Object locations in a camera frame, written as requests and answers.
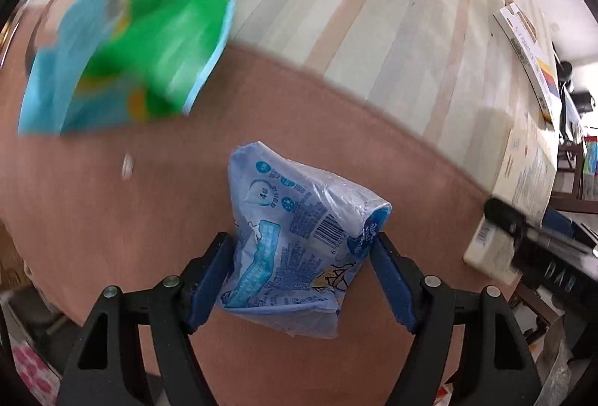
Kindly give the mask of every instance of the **barcode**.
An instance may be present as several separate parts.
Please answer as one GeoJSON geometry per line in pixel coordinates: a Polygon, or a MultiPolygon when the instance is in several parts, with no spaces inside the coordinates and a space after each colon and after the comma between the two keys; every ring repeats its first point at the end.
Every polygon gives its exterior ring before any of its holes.
{"type": "Polygon", "coordinates": [[[333,248],[334,250],[339,247],[339,243],[342,238],[345,238],[347,234],[340,227],[336,219],[328,214],[318,228],[313,233],[313,237],[318,241],[323,242],[325,245],[333,248]]]}
{"type": "Polygon", "coordinates": [[[519,57],[519,60],[524,64],[527,63],[527,56],[525,55],[523,48],[521,47],[516,38],[511,39],[511,45],[513,46],[513,49],[515,49],[515,53],[519,57]]]}
{"type": "Polygon", "coordinates": [[[482,226],[480,227],[480,231],[475,238],[480,241],[483,245],[488,243],[490,239],[491,232],[493,230],[492,224],[487,221],[482,222],[482,226]]]}

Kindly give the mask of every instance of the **wooden table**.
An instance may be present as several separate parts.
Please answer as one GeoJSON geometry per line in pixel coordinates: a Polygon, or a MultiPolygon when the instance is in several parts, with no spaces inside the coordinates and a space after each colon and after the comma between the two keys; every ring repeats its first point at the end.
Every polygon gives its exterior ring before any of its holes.
{"type": "MultiPolygon", "coordinates": [[[[30,5],[49,0],[30,0],[30,5]]],[[[236,0],[231,37],[305,67],[384,111],[492,191],[510,130],[546,128],[493,14],[504,0],[236,0]]],[[[514,0],[551,53],[533,0],[514,0]]],[[[556,73],[554,59],[551,61],[556,73]]],[[[549,188],[552,182],[545,182],[549,188]]]]}
{"type": "MultiPolygon", "coordinates": [[[[69,5],[53,0],[55,9],[43,14],[50,1],[29,0],[0,72],[0,217],[34,281],[69,316],[83,321],[104,286],[132,291],[180,272],[217,231],[232,230],[226,161],[257,139],[391,201],[386,231],[424,273],[472,291],[491,282],[465,265],[463,253],[510,129],[528,120],[545,128],[523,67],[491,16],[503,0],[237,0],[236,47],[225,51],[188,118],[16,137],[27,58],[52,41],[69,5]],[[269,110],[257,117],[260,105],[269,110]],[[127,180],[125,154],[135,160],[127,180]]],[[[539,10],[515,1],[548,49],[539,10]]],[[[506,296],[512,288],[501,287],[506,296]]],[[[335,340],[291,338],[214,310],[191,342],[222,404],[351,406],[384,403],[411,336],[394,321],[367,261],[335,340]]],[[[147,334],[144,346],[149,353],[147,334]]],[[[146,365],[156,371],[155,362],[146,365]]]]}

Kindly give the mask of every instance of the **cardboard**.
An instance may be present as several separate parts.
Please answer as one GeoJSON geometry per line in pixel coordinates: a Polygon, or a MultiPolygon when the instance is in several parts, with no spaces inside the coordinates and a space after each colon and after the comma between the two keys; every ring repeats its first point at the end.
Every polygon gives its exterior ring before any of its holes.
{"type": "MultiPolygon", "coordinates": [[[[556,174],[551,153],[531,118],[526,129],[513,128],[492,191],[494,197],[513,205],[536,224],[542,222],[550,199],[551,189],[543,183],[553,181],[556,174]]],[[[514,254],[513,239],[482,217],[463,259],[482,273],[513,285],[519,276],[511,268],[514,254]]]]}
{"type": "Polygon", "coordinates": [[[4,224],[0,224],[0,291],[17,290],[29,286],[23,260],[14,248],[4,224]]]}

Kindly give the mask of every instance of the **blue plastic packaging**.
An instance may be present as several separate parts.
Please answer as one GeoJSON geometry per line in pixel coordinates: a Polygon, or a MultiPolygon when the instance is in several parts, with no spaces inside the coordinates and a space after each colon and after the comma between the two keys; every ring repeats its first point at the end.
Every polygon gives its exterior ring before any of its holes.
{"type": "Polygon", "coordinates": [[[219,306],[291,335],[336,337],[345,292],[391,205],[260,142],[232,154],[228,181],[238,244],[219,306]]]}

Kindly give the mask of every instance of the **small white object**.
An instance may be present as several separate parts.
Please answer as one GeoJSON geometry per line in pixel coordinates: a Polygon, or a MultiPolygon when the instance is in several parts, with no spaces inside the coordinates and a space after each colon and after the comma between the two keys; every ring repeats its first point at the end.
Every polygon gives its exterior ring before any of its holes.
{"type": "Polygon", "coordinates": [[[181,282],[181,280],[177,275],[171,275],[171,276],[167,276],[166,278],[164,278],[164,281],[162,281],[162,284],[166,288],[174,288],[180,282],[181,282]]]}
{"type": "Polygon", "coordinates": [[[124,156],[124,160],[123,160],[123,171],[122,171],[122,176],[123,176],[123,180],[129,180],[131,178],[131,175],[133,174],[133,166],[135,165],[135,160],[133,159],[133,157],[131,155],[129,155],[128,153],[124,156]]]}
{"type": "Polygon", "coordinates": [[[434,275],[428,275],[423,279],[423,282],[430,288],[438,288],[440,286],[440,278],[434,275]]]}
{"type": "Polygon", "coordinates": [[[491,297],[493,298],[498,298],[500,297],[500,290],[494,286],[494,285],[490,285],[487,289],[486,289],[486,293],[488,293],[491,297]]]}
{"type": "Polygon", "coordinates": [[[117,293],[118,293],[118,288],[117,287],[115,287],[115,286],[107,286],[106,288],[104,288],[103,295],[106,298],[112,298],[112,297],[115,297],[117,293]]]}

